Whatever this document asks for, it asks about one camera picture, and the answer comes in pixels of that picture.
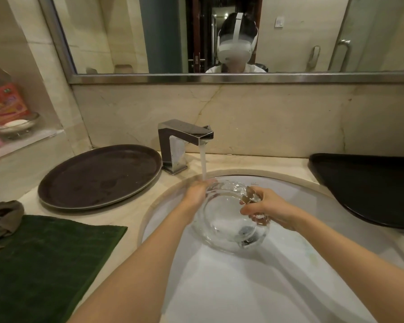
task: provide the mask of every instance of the black hair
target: black hair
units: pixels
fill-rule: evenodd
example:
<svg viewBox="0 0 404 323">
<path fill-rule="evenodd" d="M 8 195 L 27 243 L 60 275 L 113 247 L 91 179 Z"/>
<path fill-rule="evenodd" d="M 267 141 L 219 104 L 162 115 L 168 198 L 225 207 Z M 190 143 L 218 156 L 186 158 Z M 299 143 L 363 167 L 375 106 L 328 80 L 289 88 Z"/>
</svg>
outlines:
<svg viewBox="0 0 404 323">
<path fill-rule="evenodd" d="M 221 26 L 220 37 L 222 37 L 223 35 L 233 35 L 233 32 L 235 31 L 236 21 L 237 13 L 231 13 Z M 241 30 L 239 31 L 239 36 L 241 37 L 241 35 L 244 35 L 253 39 L 254 37 L 256 37 L 257 32 L 258 30 L 256 27 L 256 23 L 253 21 L 253 18 L 248 14 L 244 14 L 242 16 Z"/>
</svg>

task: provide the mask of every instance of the green mat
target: green mat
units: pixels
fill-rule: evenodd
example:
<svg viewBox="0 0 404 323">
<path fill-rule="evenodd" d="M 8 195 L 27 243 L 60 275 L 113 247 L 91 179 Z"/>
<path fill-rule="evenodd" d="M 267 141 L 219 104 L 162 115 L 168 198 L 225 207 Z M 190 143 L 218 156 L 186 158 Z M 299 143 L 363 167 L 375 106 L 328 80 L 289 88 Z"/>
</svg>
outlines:
<svg viewBox="0 0 404 323">
<path fill-rule="evenodd" d="M 62 323 L 126 227 L 24 215 L 0 250 L 0 323 Z"/>
</svg>

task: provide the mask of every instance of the mirror frame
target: mirror frame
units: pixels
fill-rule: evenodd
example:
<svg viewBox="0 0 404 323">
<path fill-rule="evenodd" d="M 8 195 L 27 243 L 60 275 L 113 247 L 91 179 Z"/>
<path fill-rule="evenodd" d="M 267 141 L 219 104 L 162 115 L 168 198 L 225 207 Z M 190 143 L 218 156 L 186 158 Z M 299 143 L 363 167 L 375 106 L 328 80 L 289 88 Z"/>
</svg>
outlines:
<svg viewBox="0 0 404 323">
<path fill-rule="evenodd" d="M 404 71 L 354 73 L 260 73 L 260 74 L 78 74 L 73 63 L 53 0 L 39 0 L 61 66 L 70 85 L 170 84 L 170 83 L 395 83 L 404 84 Z"/>
</svg>

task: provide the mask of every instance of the person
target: person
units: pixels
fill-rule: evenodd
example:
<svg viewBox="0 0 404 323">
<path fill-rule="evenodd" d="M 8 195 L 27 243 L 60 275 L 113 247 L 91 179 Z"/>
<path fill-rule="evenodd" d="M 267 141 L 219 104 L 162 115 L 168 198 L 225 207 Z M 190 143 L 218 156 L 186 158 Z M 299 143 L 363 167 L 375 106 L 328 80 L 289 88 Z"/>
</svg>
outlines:
<svg viewBox="0 0 404 323">
<path fill-rule="evenodd" d="M 217 37 L 217 57 L 221 64 L 208 69 L 206 73 L 266 73 L 262 68 L 248 64 L 256 47 L 258 33 L 256 23 L 250 16 L 242 12 L 230 14 Z"/>
<path fill-rule="evenodd" d="M 76 310 L 68 323 L 158 323 L 172 261 L 185 227 L 215 180 L 196 182 L 157 229 Z M 379 323 L 404 323 L 404 270 L 340 235 L 274 191 L 252 187 L 262 201 L 241 214 L 265 213 L 306 238 Z"/>
</svg>

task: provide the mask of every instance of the chrome faucet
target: chrome faucet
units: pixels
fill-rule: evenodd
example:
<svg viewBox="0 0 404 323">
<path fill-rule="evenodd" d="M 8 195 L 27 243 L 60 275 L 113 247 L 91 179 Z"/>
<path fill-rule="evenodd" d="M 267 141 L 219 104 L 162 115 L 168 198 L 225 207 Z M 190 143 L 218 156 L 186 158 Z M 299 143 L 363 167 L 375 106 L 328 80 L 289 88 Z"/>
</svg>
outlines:
<svg viewBox="0 0 404 323">
<path fill-rule="evenodd" d="M 200 146 L 213 138 L 214 131 L 210 126 L 199 127 L 177 119 L 158 124 L 163 169 L 170 174 L 177 174 L 186 169 L 184 160 L 186 142 Z"/>
</svg>

